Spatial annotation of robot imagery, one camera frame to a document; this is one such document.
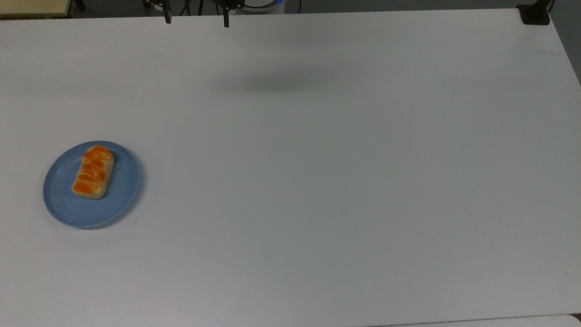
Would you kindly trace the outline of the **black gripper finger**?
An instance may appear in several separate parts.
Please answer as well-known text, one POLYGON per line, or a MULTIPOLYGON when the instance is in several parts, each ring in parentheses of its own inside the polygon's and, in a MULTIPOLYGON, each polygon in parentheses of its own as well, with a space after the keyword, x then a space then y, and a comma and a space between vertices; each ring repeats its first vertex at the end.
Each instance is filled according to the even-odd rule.
POLYGON ((144 7, 155 7, 163 12, 167 24, 172 22, 172 7, 169 0, 144 0, 144 7))
POLYGON ((244 0, 216 0, 216 6, 222 8, 224 27, 230 27, 230 12, 245 8, 244 0))

